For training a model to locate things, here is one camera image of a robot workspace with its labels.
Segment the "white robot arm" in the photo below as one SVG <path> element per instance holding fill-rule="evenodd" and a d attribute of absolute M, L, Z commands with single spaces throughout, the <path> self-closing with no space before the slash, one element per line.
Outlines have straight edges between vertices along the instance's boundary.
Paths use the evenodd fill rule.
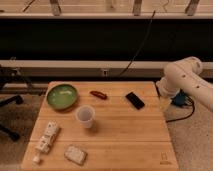
<path fill-rule="evenodd" d="M 197 57 L 168 63 L 164 67 L 164 76 L 156 83 L 160 95 L 172 98 L 183 90 L 213 112 L 213 84 L 199 76 L 202 70 L 203 64 Z"/>

